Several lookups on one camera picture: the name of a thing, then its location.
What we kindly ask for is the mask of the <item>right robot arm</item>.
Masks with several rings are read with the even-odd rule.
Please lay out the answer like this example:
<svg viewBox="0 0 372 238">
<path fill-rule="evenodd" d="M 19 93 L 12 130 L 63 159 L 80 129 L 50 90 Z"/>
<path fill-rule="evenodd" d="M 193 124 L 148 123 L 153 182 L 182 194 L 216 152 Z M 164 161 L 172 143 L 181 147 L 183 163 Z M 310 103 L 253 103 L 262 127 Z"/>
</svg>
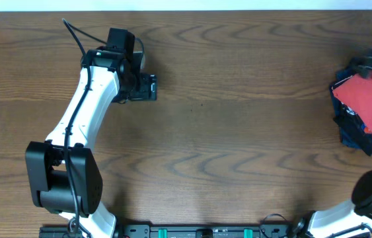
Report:
<svg viewBox="0 0 372 238">
<path fill-rule="evenodd" d="M 334 121 L 344 144 L 372 155 L 372 50 L 352 58 L 329 86 Z M 372 233 L 372 170 L 356 183 L 352 197 L 301 218 L 290 237 L 354 237 Z"/>
</svg>

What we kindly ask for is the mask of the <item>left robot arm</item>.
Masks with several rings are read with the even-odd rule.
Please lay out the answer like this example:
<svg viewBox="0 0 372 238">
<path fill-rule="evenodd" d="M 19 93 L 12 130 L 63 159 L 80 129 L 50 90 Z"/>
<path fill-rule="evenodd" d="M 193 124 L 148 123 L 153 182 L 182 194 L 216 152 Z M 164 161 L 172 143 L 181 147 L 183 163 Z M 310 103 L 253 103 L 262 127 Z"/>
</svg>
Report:
<svg viewBox="0 0 372 238">
<path fill-rule="evenodd" d="M 157 77 L 142 71 L 145 51 L 131 32 L 111 28 L 107 40 L 82 52 L 77 89 L 45 141 L 25 151 L 32 201 L 68 220 L 67 228 L 41 227 L 40 237 L 122 237 L 116 216 L 101 201 L 103 180 L 93 156 L 110 104 L 157 98 Z"/>
</svg>

